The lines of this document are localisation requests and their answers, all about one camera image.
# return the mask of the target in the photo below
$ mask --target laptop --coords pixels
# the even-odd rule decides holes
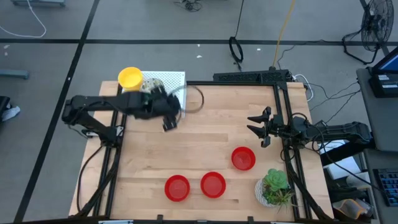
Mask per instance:
[[[398,97],[398,47],[371,68],[369,84],[377,98]]]

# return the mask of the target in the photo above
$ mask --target keyboard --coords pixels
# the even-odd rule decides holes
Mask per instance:
[[[387,193],[383,194],[387,206],[398,206],[398,200],[392,197],[398,197],[398,169],[374,169],[373,172],[380,189]]]

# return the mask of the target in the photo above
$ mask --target electric fan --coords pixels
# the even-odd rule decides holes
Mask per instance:
[[[394,22],[394,6],[391,0],[371,0],[366,7],[364,7],[364,14],[362,18],[361,29],[352,34],[347,34],[343,37],[344,53],[359,60],[364,65],[373,63],[376,58],[377,51],[387,42],[392,30],[392,23]],[[363,47],[374,52],[371,62],[364,60],[350,54],[347,51],[346,39],[352,40],[353,37],[361,33],[361,40]]]

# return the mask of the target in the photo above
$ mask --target potted plant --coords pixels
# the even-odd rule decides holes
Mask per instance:
[[[291,204],[290,198],[294,194],[285,172],[275,169],[269,169],[268,174],[257,182],[254,192],[257,200],[266,207]]]

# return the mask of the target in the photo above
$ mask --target white mesh tray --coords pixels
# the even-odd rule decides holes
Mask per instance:
[[[174,89],[186,85],[185,81],[185,72],[142,72],[144,75],[144,81],[150,78],[157,78],[162,80],[164,87],[167,93],[170,93]],[[178,100],[180,101],[180,105],[183,109],[185,109],[185,101],[187,98],[187,90],[182,89],[176,93],[174,93]]]

